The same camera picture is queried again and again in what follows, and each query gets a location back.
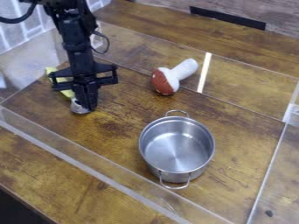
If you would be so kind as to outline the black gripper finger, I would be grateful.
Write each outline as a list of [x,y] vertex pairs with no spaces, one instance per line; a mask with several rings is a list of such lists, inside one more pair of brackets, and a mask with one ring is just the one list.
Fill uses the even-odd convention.
[[75,96],[71,98],[73,110],[90,110],[90,102],[86,88],[82,85],[74,86]]
[[94,110],[98,107],[98,102],[99,102],[98,84],[91,83],[89,85],[89,105],[91,110]]

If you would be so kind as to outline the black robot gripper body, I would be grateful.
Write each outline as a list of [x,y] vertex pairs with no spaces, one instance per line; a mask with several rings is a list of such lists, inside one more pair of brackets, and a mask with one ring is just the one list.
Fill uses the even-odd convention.
[[49,75],[55,91],[98,90],[102,86],[118,84],[118,66],[98,63],[93,51],[67,52],[67,55],[70,66]]

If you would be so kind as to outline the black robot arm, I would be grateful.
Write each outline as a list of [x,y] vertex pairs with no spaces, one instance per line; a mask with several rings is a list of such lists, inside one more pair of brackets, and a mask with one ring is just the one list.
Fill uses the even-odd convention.
[[55,91],[71,90],[71,110],[78,114],[94,111],[99,104],[99,88],[118,84],[118,66],[98,63],[90,36],[99,35],[97,18],[86,0],[19,0],[39,4],[55,23],[62,36],[62,46],[67,52],[70,66],[49,77]]

